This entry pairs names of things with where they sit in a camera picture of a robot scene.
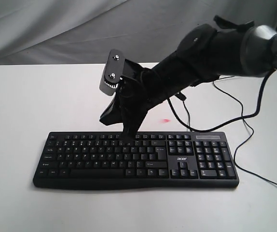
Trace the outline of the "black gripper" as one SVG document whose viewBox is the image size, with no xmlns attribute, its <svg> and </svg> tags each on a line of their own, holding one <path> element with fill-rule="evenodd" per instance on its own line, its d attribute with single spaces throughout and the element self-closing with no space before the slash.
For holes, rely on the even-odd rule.
<svg viewBox="0 0 277 232">
<path fill-rule="evenodd" d="M 145 76 L 163 85 L 160 76 L 153 70 L 143 70 L 137 76 L 121 75 L 115 97 L 99 119 L 106 126 L 122 123 L 120 140 L 125 144 L 135 141 L 147 112 L 153 107 L 152 92 L 148 91 L 152 85 L 144 82 Z"/>
</svg>

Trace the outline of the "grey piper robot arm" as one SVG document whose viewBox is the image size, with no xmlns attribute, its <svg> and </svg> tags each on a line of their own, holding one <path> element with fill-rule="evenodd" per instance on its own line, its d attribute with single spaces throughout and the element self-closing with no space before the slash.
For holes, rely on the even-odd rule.
<svg viewBox="0 0 277 232">
<path fill-rule="evenodd" d="M 235 24 L 219 16 L 214 21 L 216 28 L 196 27 L 152 68 L 111 50 L 99 88 L 113 100 L 100 122 L 106 126 L 121 123 L 122 138 L 133 140 L 149 110 L 187 87 L 213 82 L 222 75 L 267 80 L 277 70 L 277 31 L 252 21 Z"/>
</svg>

